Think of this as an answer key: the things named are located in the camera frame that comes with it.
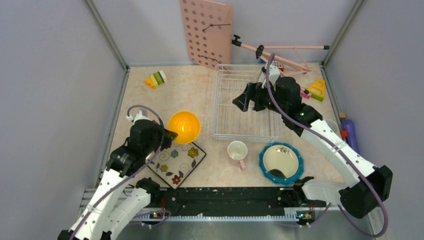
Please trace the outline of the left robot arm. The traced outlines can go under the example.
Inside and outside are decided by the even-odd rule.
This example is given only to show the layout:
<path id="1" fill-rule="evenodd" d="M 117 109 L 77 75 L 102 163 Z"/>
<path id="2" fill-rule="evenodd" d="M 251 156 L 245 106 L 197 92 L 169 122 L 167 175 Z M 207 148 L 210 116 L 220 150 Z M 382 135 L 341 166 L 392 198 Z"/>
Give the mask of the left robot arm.
<path id="1" fill-rule="evenodd" d="M 59 240 L 115 240 L 144 207 L 160 202 L 159 185 L 144 178 L 120 204 L 119 197 L 129 180 L 146 168 L 168 147 L 177 133 L 163 122 L 149 118 L 134 121 L 123 145 L 112 151 L 100 183 L 81 216 L 70 229 L 62 230 Z"/>

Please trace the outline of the square floral plate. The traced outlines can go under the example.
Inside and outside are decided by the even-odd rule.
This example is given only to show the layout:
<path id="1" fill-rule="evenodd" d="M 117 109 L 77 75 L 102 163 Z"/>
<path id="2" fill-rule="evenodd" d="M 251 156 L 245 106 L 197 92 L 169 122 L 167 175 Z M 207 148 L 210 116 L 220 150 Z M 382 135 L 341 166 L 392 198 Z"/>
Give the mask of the square floral plate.
<path id="1" fill-rule="evenodd" d="M 148 165 L 170 188 L 176 190 L 207 156 L 197 144 L 171 143 Z"/>

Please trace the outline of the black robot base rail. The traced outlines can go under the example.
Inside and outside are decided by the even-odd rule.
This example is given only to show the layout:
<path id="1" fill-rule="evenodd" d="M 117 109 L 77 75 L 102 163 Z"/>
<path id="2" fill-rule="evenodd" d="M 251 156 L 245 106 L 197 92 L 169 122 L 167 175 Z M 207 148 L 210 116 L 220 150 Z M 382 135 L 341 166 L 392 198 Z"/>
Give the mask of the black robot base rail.
<path id="1" fill-rule="evenodd" d="M 167 210 L 175 220 L 265 220 L 310 223 L 314 210 L 326 207 L 321 200 L 307 200 L 298 187 L 179 187 L 162 188 L 150 178 L 135 184 L 150 195 L 150 220 Z"/>

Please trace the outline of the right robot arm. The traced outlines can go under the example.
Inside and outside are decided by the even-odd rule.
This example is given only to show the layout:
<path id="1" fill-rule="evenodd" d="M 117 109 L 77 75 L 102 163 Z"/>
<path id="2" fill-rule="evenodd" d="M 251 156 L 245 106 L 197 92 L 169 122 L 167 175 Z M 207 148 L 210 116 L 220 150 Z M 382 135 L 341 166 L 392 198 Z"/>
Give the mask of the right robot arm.
<path id="1" fill-rule="evenodd" d="M 335 167 L 343 184 L 312 177 L 301 180 L 293 192 L 299 206 L 312 200 L 341 205 L 351 216 L 361 219 L 389 198 L 393 172 L 383 165 L 377 167 L 353 150 L 312 106 L 302 101 L 301 87 L 293 77 L 279 77 L 270 89 L 260 82 L 247 83 L 244 91 L 232 100 L 242 112 L 265 109 L 281 115 L 287 128 L 313 145 Z"/>

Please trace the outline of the orange yellow bowl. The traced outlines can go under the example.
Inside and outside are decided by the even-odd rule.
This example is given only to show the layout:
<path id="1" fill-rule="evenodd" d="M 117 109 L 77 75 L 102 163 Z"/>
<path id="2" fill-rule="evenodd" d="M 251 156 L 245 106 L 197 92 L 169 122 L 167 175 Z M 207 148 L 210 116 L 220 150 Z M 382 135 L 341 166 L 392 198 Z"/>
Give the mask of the orange yellow bowl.
<path id="1" fill-rule="evenodd" d="M 168 120 L 167 129 L 177 133 L 174 141 L 185 145 L 195 141 L 201 133 L 202 125 L 199 118 L 190 111 L 179 111 Z"/>

